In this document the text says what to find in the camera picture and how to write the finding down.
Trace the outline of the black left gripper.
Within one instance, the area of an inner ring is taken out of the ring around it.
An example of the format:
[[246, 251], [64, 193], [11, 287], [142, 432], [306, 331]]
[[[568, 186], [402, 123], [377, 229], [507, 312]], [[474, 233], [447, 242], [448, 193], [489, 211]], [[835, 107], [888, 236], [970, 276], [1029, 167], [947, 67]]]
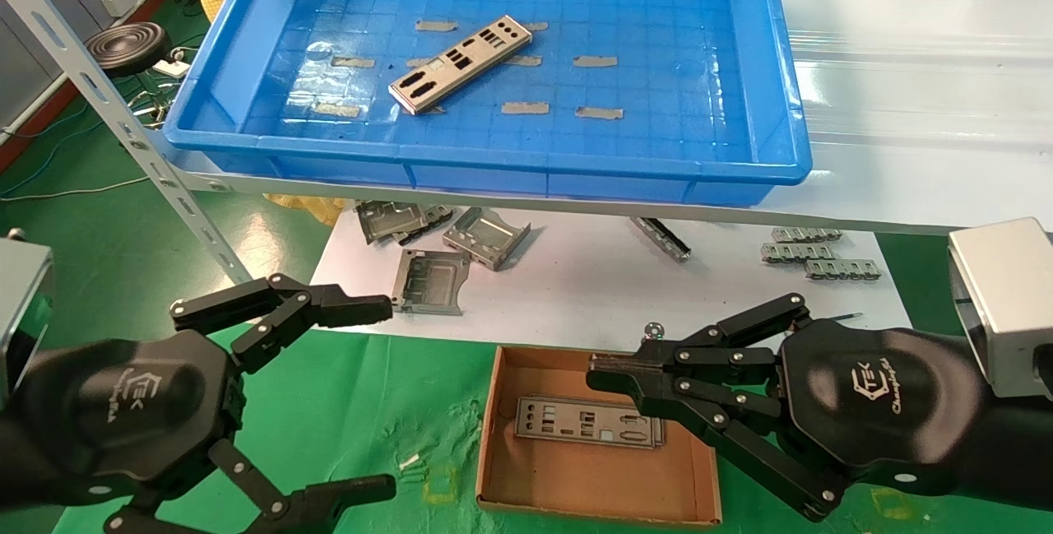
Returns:
[[[334, 532], [349, 508], [394, 498], [395, 477], [282, 494], [232, 443], [247, 403], [241, 373], [258, 372], [313, 327], [373, 325], [393, 313], [388, 295], [274, 274], [173, 303], [174, 328], [187, 331], [162, 340], [41, 351], [2, 410], [3, 510], [135, 495], [106, 533], [202, 533], [155, 513], [217, 469], [258, 508], [244, 533]], [[257, 323], [230, 355], [203, 336], [249, 320]]]

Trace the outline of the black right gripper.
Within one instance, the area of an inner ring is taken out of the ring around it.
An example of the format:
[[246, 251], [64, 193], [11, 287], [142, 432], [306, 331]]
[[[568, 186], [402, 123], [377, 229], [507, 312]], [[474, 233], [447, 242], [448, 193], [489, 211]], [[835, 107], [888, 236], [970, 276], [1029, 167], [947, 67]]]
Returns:
[[[679, 340], [594, 354], [587, 385], [682, 426], [809, 522], [822, 522], [847, 481], [768, 440], [789, 426], [776, 400], [670, 372], [741, 363], [748, 347], [809, 322], [803, 295], [779, 295]], [[1050, 510], [1050, 400], [997, 397], [962, 338], [812, 324], [786, 337], [779, 355], [794, 426], [850, 481]]]

